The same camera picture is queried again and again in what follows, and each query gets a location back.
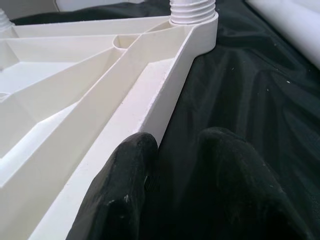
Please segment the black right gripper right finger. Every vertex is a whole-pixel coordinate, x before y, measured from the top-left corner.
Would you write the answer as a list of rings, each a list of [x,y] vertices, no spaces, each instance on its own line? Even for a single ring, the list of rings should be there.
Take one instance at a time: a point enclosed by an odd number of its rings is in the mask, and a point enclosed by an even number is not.
[[[314,233],[275,174],[243,138],[225,128],[199,134],[197,240],[312,240]]]

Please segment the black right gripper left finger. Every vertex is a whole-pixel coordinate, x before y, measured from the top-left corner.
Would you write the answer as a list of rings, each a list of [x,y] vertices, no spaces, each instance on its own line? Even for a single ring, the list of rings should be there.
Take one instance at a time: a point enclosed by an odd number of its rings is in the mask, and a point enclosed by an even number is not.
[[[146,132],[123,140],[92,180],[68,240],[137,240],[145,202],[145,179],[158,158]]]

